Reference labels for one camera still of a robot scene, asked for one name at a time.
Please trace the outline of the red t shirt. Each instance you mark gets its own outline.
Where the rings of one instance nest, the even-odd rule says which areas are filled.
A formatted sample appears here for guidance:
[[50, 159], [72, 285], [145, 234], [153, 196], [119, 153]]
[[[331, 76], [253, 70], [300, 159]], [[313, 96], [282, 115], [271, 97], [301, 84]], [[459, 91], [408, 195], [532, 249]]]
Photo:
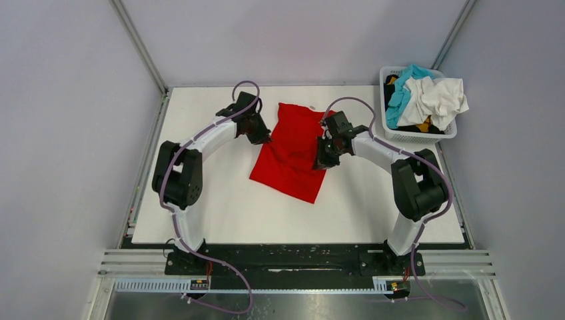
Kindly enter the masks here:
[[272, 141], [262, 146], [249, 179], [313, 204], [325, 170], [313, 169], [323, 112], [279, 103]]

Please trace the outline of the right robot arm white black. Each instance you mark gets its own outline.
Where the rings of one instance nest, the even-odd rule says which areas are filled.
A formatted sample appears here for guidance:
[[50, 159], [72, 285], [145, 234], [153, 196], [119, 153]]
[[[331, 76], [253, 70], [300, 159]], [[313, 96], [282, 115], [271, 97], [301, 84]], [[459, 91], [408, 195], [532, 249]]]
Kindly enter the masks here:
[[424, 221], [452, 201], [446, 178], [429, 149], [410, 153], [377, 138], [366, 126], [353, 126], [344, 112], [322, 118], [322, 135], [316, 139], [313, 168], [317, 171], [340, 164], [349, 154], [370, 161], [392, 178], [394, 203], [399, 211], [384, 244], [382, 266], [398, 275], [408, 267], [408, 257], [418, 247]]

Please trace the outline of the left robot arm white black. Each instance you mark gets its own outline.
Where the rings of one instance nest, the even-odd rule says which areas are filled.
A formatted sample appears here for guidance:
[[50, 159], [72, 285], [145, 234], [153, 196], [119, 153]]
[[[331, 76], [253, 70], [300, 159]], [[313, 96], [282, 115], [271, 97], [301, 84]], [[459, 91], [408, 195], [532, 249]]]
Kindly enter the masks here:
[[271, 132], [261, 117], [262, 106], [258, 95], [241, 91], [198, 133], [179, 142], [165, 141], [159, 147], [151, 187], [160, 206], [171, 215], [175, 245], [184, 251], [181, 265], [189, 273], [200, 273], [207, 264], [206, 255], [199, 251], [205, 237], [203, 212], [197, 207], [203, 193], [203, 164], [241, 135], [253, 145], [268, 143]]

